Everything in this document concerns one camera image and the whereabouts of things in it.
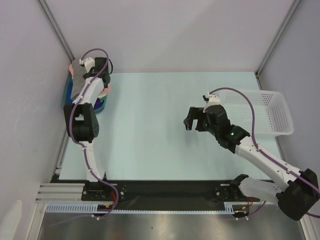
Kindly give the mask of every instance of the white table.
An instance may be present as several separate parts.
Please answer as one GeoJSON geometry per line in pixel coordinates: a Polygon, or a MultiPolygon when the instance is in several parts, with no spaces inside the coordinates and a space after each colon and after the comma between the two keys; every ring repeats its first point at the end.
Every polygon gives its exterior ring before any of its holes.
{"type": "MultiPolygon", "coordinates": [[[[269,179],[210,133],[186,131],[183,124],[189,107],[205,105],[206,92],[258,90],[253,72],[114,73],[111,86],[105,109],[97,114],[96,139],[109,180],[232,180],[239,174],[269,179]]],[[[280,155],[274,137],[257,140],[280,155]]],[[[83,152],[71,140],[59,179],[86,179],[83,152]]]]}

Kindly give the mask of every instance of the white wall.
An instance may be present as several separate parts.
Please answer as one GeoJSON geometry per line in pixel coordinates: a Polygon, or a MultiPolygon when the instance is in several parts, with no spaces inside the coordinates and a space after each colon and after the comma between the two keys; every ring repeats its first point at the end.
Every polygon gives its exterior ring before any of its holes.
{"type": "Polygon", "coordinates": [[[16,200],[22,240],[40,183],[64,131],[61,98],[69,61],[35,0],[0,8],[0,222],[16,200]]]}
{"type": "Polygon", "coordinates": [[[47,0],[76,57],[115,72],[255,71],[293,0],[47,0]]]}
{"type": "MultiPolygon", "coordinates": [[[[262,87],[282,92],[294,133],[280,138],[289,163],[320,179],[320,1],[302,1],[262,72],[262,87]]],[[[320,202],[312,212],[320,215],[320,202]]]]}

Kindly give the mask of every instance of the white plastic bin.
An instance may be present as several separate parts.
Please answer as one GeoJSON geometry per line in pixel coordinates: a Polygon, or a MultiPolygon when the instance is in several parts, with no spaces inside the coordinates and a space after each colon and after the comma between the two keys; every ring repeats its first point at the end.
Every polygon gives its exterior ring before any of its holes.
{"type": "MultiPolygon", "coordinates": [[[[240,90],[251,101],[255,113],[255,134],[290,135],[294,125],[285,97],[276,91],[240,90]]],[[[252,134],[252,112],[246,99],[231,90],[218,92],[231,124],[238,125],[252,134]]]]}

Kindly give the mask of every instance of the blue container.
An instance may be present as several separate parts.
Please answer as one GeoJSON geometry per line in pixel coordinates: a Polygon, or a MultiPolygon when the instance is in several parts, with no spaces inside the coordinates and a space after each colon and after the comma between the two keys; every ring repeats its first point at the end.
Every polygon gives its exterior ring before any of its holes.
{"type": "MultiPolygon", "coordinates": [[[[68,77],[66,78],[66,81],[65,81],[65,86],[64,86],[63,96],[62,96],[62,103],[61,103],[62,109],[66,104],[71,104],[73,102],[71,99],[72,87],[73,87],[72,75],[69,72],[68,77]]],[[[95,102],[93,109],[96,114],[100,113],[105,108],[107,96],[108,95],[104,96],[102,99],[97,99],[97,101],[95,102]]]]}

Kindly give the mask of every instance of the metal floor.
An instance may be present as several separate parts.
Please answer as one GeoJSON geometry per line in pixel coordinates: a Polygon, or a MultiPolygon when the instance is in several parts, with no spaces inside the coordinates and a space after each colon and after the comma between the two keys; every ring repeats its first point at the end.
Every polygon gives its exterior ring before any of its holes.
{"type": "Polygon", "coordinates": [[[217,214],[118,213],[100,221],[82,217],[48,226],[74,216],[46,213],[38,240],[305,240],[300,222],[274,205],[265,205],[249,220],[217,214]]]}

